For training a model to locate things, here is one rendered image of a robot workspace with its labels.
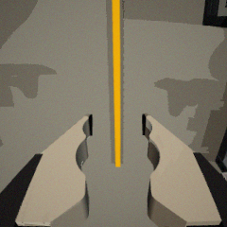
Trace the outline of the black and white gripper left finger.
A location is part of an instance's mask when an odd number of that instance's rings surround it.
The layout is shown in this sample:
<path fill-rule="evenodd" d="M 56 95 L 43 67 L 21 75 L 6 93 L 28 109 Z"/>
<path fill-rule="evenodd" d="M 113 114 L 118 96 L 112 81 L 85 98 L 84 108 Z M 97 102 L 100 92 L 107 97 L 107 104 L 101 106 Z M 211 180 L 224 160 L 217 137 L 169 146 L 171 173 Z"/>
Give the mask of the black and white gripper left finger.
<path fill-rule="evenodd" d="M 81 169 L 90 135 L 93 116 L 86 114 L 31 158 L 0 193 L 0 227 L 79 227 L 89 217 Z"/>

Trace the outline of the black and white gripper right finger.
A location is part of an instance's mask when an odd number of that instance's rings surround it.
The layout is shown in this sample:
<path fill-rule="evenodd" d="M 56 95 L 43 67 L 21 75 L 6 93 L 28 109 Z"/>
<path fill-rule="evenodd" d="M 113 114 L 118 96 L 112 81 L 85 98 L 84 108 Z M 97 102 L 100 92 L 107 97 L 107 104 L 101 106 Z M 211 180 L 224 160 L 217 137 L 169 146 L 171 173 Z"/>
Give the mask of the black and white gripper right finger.
<path fill-rule="evenodd" d="M 142 128 L 154 167 L 149 219 L 158 227 L 227 227 L 227 181 L 148 113 L 142 114 Z"/>

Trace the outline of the yellow vertical bar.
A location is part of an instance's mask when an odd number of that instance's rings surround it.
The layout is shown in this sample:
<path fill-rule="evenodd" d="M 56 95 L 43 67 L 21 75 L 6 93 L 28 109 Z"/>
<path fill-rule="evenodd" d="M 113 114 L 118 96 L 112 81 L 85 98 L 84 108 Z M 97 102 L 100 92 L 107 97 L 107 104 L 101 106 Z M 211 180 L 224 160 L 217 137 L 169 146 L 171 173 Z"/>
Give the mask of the yellow vertical bar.
<path fill-rule="evenodd" d="M 115 166 L 120 166 L 120 0 L 112 1 Z"/>

